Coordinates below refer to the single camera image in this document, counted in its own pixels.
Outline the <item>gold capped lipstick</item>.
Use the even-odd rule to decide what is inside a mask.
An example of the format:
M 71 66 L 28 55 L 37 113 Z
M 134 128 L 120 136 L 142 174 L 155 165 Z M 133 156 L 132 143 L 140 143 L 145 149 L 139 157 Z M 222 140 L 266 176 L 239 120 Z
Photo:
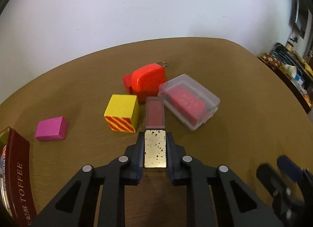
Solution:
M 144 133 L 144 168 L 167 167 L 165 111 L 162 97 L 147 97 Z

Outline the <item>clear box with red insert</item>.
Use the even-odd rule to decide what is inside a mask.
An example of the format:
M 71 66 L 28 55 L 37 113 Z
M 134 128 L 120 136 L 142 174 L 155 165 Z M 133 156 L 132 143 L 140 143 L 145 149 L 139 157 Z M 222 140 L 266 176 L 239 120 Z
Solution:
M 159 86 L 165 106 L 191 131 L 197 130 L 217 112 L 220 99 L 187 74 Z

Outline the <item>pink rectangular block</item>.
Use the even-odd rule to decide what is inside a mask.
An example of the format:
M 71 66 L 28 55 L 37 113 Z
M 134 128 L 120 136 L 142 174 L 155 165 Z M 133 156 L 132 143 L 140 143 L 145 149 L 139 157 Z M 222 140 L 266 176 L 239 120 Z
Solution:
M 38 123 L 35 138 L 41 142 L 64 140 L 67 126 L 64 116 L 42 120 Z

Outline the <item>yellow striped cube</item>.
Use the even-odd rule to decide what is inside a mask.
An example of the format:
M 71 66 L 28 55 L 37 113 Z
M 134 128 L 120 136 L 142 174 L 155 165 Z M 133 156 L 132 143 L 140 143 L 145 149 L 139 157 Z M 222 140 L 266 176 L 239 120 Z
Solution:
M 139 119 L 137 96 L 113 94 L 103 116 L 111 130 L 136 133 Z

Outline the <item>small red block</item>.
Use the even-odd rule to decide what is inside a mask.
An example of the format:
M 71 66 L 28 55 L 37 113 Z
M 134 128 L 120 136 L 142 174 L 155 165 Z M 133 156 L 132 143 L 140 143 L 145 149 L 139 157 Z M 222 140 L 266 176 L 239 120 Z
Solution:
M 127 74 L 122 77 L 124 86 L 129 94 L 133 94 L 132 89 L 132 74 Z

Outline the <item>gold and red toffee tin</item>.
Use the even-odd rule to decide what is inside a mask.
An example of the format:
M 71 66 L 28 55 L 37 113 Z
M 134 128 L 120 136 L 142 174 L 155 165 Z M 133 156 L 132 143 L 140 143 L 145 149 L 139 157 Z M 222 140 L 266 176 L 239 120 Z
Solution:
M 11 127 L 1 132 L 1 199 L 18 226 L 36 218 L 30 184 L 30 144 Z

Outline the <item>cluttered side shelf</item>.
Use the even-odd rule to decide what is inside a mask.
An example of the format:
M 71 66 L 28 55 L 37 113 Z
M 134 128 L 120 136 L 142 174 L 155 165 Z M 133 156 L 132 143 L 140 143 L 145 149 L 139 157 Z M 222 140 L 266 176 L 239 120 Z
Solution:
M 270 52 L 258 56 L 290 89 L 306 113 L 312 110 L 312 69 L 292 50 L 276 43 Z

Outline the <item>white paper cup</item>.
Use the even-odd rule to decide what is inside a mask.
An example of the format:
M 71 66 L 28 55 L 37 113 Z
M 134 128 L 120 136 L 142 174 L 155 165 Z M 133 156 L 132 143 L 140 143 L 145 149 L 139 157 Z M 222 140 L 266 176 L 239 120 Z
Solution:
M 291 75 L 291 77 L 295 78 L 297 74 L 297 68 L 296 66 L 283 64 L 283 68 Z

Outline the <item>wall mounted dark screen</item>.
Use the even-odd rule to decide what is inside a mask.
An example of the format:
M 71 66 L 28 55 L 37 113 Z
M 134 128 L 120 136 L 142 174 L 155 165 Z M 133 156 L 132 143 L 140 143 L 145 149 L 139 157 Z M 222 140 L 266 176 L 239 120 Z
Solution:
M 291 23 L 303 39 L 308 23 L 308 7 L 304 0 L 292 0 Z

